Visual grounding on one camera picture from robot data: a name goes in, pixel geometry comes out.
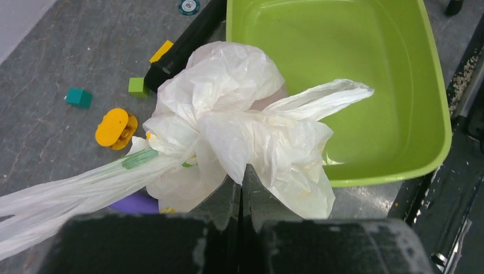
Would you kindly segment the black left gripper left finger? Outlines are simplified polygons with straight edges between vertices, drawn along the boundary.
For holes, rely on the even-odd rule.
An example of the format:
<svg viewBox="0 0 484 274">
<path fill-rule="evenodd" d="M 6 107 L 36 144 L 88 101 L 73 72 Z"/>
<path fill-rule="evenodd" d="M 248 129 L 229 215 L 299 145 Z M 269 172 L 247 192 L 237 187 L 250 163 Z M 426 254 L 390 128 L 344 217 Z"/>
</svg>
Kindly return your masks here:
<svg viewBox="0 0 484 274">
<path fill-rule="evenodd" d="M 240 186 L 187 213 L 92 213 L 57 233 L 39 273 L 236 273 Z"/>
</svg>

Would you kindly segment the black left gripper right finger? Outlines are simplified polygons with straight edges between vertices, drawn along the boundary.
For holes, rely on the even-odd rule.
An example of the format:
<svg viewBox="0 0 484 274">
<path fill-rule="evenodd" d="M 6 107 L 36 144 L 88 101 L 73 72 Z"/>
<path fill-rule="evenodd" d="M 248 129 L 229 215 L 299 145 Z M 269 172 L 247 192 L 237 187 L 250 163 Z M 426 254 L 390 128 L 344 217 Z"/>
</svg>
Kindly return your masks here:
<svg viewBox="0 0 484 274">
<path fill-rule="evenodd" d="M 305 220 L 247 165 L 242 186 L 243 273 L 433 273 L 413 230 L 398 219 Z"/>
</svg>

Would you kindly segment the white plastic bag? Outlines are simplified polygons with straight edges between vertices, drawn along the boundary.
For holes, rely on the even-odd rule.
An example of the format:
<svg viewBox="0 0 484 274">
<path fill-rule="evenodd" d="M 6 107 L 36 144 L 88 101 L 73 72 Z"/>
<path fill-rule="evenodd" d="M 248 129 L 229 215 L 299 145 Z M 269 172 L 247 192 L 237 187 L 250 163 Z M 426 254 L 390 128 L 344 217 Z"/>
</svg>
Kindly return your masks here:
<svg viewBox="0 0 484 274">
<path fill-rule="evenodd" d="M 326 219 L 335 200 L 322 153 L 339 106 L 314 88 L 274 100 L 285 86 L 263 50 L 232 42 L 196 49 L 158 89 L 156 109 L 127 155 L 71 178 L 1 197 L 1 258 L 56 234 L 69 218 L 145 188 L 162 212 L 188 212 L 252 165 L 262 185 L 304 219 Z"/>
</svg>

